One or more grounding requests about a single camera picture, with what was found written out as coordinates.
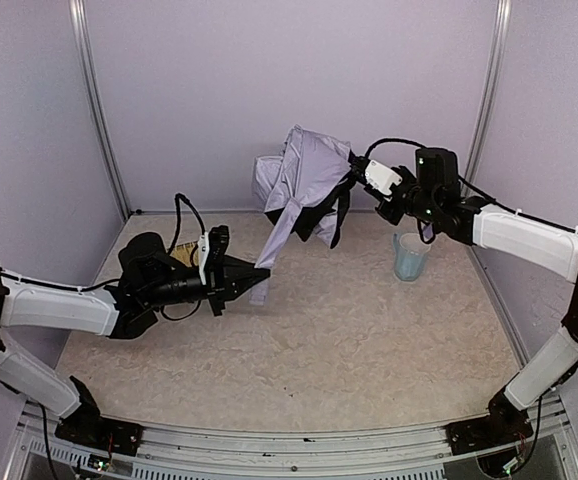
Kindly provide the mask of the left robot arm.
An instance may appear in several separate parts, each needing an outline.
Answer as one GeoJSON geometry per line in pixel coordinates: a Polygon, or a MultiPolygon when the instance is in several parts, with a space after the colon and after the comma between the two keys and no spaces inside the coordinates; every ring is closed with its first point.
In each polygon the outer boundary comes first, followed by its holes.
{"type": "Polygon", "coordinates": [[[0,267],[0,382],[55,414],[58,438],[135,454],[141,425],[103,416],[82,381],[59,376],[5,330],[48,327],[133,340],[169,305],[206,301],[219,316],[226,303],[270,276],[269,269],[228,255],[228,244],[227,226],[214,227],[200,236],[197,261],[183,263],[166,250],[159,234],[139,234],[118,255],[120,279],[91,287],[50,285],[0,267]]]}

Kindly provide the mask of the lilac folding umbrella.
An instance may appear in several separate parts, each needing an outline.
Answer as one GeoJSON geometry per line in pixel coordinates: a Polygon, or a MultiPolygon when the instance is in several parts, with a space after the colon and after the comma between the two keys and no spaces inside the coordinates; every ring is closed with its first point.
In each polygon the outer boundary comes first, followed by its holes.
{"type": "Polygon", "coordinates": [[[337,246],[354,185],[350,154],[349,142],[296,125],[280,154],[255,158],[252,192],[273,224],[256,268],[272,269],[293,233],[337,246]]]}

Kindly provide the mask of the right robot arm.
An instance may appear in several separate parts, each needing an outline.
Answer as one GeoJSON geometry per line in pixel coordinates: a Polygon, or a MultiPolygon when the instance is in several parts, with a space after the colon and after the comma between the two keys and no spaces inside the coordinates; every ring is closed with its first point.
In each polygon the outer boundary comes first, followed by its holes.
{"type": "Polygon", "coordinates": [[[444,148],[418,146],[416,170],[387,167],[368,159],[362,179],[378,199],[377,213],[396,225],[405,215],[420,230],[444,234],[468,246],[493,249],[541,266],[574,286],[559,329],[531,360],[489,401],[486,415],[447,425],[455,455],[529,438],[537,425],[529,408],[578,368],[578,229],[558,226],[513,210],[476,190],[461,193],[457,156],[444,148]]]}

